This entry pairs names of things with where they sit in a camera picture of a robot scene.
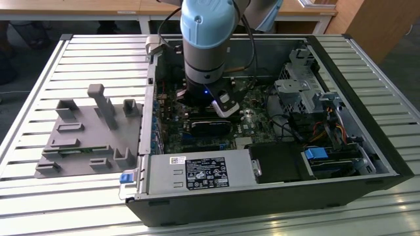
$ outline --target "blue latch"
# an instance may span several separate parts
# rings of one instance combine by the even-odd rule
[[[134,183],[134,173],[122,174],[120,176],[120,184]]]
[[[308,160],[328,158],[326,149],[323,147],[310,148],[307,151],[304,151],[304,154],[307,155]]]

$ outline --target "warning label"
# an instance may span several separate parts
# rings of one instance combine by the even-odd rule
[[[186,170],[188,190],[230,187],[224,157],[186,160]]]

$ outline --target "aluminum extrusion table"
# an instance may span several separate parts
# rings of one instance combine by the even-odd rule
[[[119,198],[120,174],[35,179],[59,99],[94,105],[91,83],[114,104],[144,100],[146,35],[75,35],[56,46],[0,146],[0,235],[394,235],[420,231],[420,115],[354,40],[318,36],[416,176],[347,206],[146,227]],[[326,74],[326,84],[334,85]]]

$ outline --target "white sticker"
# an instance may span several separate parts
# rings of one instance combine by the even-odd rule
[[[138,14],[136,11],[118,11],[119,14]]]
[[[174,165],[174,164],[186,164],[186,156],[174,156],[171,157],[170,159],[170,164]]]
[[[228,181],[227,178],[222,178],[222,179],[218,180],[218,183],[226,183],[227,181]]]

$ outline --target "motherboard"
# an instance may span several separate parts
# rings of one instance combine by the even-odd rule
[[[232,82],[243,88],[250,80]],[[158,93],[166,154],[244,149],[250,144],[276,141],[264,106],[267,86],[248,92],[242,110],[230,118],[220,118],[212,106],[187,107],[176,102],[176,89],[179,84],[162,84]]]

